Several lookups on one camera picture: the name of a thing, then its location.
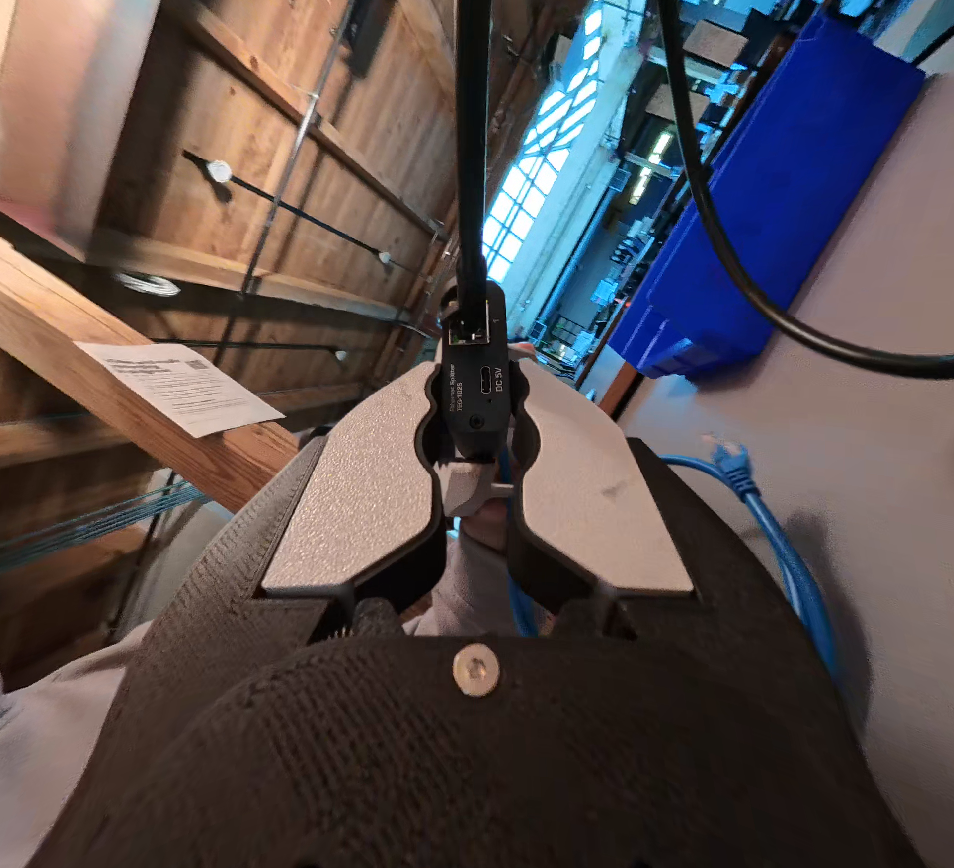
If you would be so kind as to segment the white printed paper sheet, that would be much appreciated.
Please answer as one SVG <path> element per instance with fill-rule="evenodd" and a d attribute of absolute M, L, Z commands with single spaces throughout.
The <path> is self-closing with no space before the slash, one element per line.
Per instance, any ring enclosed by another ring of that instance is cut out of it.
<path fill-rule="evenodd" d="M 76 346 L 193 438 L 284 419 L 185 345 L 78 341 Z"/>

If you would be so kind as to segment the person's left hand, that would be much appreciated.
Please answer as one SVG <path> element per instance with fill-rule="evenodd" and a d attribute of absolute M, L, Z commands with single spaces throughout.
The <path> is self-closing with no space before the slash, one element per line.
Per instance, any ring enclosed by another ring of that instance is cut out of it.
<path fill-rule="evenodd" d="M 474 513 L 460 519 L 460 532 L 491 551 L 505 556 L 509 504 L 503 499 L 491 499 Z"/>

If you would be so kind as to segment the black ethernet splitter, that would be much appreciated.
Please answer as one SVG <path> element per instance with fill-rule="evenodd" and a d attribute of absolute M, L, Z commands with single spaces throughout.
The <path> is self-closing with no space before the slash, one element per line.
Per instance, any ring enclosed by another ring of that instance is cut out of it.
<path fill-rule="evenodd" d="M 507 437 L 511 416 L 506 297 L 489 281 L 482 330 L 468 337 L 459 313 L 443 321 L 442 409 L 445 427 L 460 457 L 495 462 Z"/>

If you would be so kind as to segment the wooden beam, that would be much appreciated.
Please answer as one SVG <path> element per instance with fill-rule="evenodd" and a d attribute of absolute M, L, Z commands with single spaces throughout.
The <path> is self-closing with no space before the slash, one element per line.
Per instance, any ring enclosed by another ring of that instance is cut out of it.
<path fill-rule="evenodd" d="M 154 345 L 5 240 L 1 310 L 5 352 L 232 512 L 297 456 L 296 438 L 273 422 L 191 437 L 79 347 Z"/>

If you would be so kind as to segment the blue plastic bin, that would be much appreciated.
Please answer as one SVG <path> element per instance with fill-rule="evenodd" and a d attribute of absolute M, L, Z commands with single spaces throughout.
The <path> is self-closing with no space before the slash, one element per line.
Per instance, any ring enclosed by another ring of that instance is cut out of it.
<path fill-rule="evenodd" d="M 709 180 L 728 239 L 773 302 L 792 304 L 926 76 L 826 14 L 786 52 Z M 772 335 L 691 203 L 608 347 L 647 378 L 688 377 L 752 360 Z"/>

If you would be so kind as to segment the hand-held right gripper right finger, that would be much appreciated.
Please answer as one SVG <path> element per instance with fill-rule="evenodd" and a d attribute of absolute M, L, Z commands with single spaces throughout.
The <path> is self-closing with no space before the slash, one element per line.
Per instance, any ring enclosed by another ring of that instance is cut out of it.
<path fill-rule="evenodd" d="M 688 598 L 693 580 L 620 427 L 530 360 L 510 364 L 507 564 L 553 614 L 593 593 Z"/>

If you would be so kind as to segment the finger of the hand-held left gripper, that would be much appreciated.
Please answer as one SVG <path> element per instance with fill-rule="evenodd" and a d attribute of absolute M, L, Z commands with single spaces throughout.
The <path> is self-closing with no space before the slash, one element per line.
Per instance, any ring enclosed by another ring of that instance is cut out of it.
<path fill-rule="evenodd" d="M 498 480 L 496 462 L 453 460 L 440 464 L 440 488 L 447 518 L 470 517 L 491 500 L 507 501 L 511 483 Z"/>

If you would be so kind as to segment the grey desk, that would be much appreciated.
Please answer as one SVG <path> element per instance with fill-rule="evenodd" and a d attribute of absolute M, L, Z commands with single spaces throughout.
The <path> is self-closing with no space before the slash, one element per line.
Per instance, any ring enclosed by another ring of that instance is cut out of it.
<path fill-rule="evenodd" d="M 901 353 L 952 352 L 952 60 L 931 68 L 795 307 Z M 775 337 L 733 373 L 643 383 L 619 420 L 660 454 L 747 446 L 824 593 L 870 767 L 930 866 L 953 855 L 952 395 Z"/>

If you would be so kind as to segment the arched window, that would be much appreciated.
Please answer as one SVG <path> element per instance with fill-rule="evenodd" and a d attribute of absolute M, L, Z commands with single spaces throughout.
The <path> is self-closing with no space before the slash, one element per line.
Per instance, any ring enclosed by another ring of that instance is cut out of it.
<path fill-rule="evenodd" d="M 483 222 L 488 279 L 502 285 L 593 110 L 601 82 L 604 0 L 590 0 L 569 42 L 566 73 L 552 74 Z"/>

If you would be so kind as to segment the person's grey clothing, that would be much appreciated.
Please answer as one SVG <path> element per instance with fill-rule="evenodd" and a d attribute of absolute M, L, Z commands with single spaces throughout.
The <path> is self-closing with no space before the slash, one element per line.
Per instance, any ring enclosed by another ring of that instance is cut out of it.
<path fill-rule="evenodd" d="M 1 865 L 25 866 L 78 783 L 127 663 L 206 545 L 233 515 L 220 504 L 165 515 L 108 646 L 2 693 Z"/>

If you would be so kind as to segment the person's left forearm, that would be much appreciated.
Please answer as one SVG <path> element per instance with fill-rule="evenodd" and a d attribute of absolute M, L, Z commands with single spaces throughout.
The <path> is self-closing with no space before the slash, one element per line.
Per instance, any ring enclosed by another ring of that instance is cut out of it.
<path fill-rule="evenodd" d="M 433 588 L 418 635 L 518 636 L 503 556 L 464 532 L 449 545 L 445 571 Z"/>

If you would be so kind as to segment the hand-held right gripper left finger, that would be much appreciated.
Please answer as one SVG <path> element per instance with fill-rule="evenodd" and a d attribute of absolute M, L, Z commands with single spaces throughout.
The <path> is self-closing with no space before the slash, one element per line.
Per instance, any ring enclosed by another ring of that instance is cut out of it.
<path fill-rule="evenodd" d="M 431 590 L 447 559 L 434 465 L 440 445 L 425 362 L 367 398 L 331 431 L 260 588 L 346 611 L 369 598 L 402 612 Z"/>

